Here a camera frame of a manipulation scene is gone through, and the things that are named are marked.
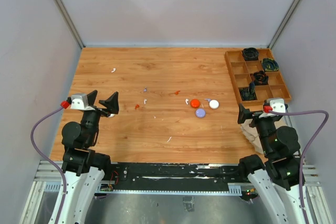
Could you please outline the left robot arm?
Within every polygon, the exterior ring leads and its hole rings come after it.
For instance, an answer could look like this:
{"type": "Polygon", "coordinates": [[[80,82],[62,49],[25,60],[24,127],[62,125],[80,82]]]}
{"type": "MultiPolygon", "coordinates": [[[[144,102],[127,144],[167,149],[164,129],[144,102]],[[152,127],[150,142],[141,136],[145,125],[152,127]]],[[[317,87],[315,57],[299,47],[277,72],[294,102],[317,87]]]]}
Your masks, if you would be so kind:
{"type": "Polygon", "coordinates": [[[62,166],[60,191],[49,223],[84,223],[88,208],[102,180],[112,175],[110,156],[92,150],[99,135],[99,121],[119,113],[118,92],[101,107],[94,105],[98,91],[76,93],[62,103],[63,108],[82,112],[80,122],[68,122],[62,128],[62,145],[65,152],[62,166]]]}

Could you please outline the white earbud charging case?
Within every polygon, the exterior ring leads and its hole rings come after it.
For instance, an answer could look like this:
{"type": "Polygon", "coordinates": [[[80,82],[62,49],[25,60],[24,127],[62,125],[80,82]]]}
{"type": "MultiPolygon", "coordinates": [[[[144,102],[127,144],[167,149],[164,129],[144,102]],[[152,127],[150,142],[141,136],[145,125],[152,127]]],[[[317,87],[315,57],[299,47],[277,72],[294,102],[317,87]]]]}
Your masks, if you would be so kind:
{"type": "Polygon", "coordinates": [[[219,108],[219,102],[217,100],[210,100],[209,101],[209,107],[211,109],[218,109],[219,108]]]}

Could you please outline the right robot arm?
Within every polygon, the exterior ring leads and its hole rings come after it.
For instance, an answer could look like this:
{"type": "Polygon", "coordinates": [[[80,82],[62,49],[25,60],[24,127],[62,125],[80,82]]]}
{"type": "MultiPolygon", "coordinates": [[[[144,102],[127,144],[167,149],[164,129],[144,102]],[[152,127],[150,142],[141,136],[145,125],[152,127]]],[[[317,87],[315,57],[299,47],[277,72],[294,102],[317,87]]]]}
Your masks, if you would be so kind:
{"type": "Polygon", "coordinates": [[[238,124],[250,120],[257,130],[264,157],[256,154],[239,160],[238,177],[252,183],[265,205],[272,223],[313,223],[308,209],[306,187],[300,159],[298,135],[289,126],[276,127],[287,110],[283,99],[268,99],[261,111],[251,111],[239,104],[238,124]]]}

